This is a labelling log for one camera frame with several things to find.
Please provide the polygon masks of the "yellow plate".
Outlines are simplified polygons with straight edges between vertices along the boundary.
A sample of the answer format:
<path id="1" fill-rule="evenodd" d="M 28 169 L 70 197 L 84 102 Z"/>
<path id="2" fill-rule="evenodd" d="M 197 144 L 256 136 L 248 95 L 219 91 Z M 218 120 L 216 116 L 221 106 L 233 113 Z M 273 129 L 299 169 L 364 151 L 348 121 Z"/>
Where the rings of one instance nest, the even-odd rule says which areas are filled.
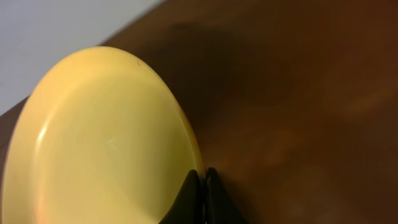
<path id="1" fill-rule="evenodd" d="M 145 62 L 112 47 L 59 61 L 27 100 L 2 187 L 4 223 L 158 223 L 187 174 L 190 124 Z"/>

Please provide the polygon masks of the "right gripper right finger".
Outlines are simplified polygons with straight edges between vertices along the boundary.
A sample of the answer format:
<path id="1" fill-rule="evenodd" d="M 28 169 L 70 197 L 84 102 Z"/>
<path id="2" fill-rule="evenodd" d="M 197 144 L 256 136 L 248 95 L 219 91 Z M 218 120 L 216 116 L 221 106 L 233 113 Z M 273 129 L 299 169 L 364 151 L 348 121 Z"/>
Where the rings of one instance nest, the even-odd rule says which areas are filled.
<path id="1" fill-rule="evenodd" d="M 217 170 L 210 167 L 206 173 L 206 223 L 248 224 L 227 193 Z"/>

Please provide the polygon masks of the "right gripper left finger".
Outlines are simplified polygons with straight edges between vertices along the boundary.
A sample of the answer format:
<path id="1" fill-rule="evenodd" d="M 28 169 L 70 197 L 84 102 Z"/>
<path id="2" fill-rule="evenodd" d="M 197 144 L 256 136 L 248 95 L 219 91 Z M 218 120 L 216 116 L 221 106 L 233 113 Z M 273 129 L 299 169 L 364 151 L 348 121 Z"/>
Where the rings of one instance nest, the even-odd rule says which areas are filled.
<path id="1" fill-rule="evenodd" d="M 203 196 L 196 170 L 187 174 L 170 210 L 159 224 L 202 224 Z"/>

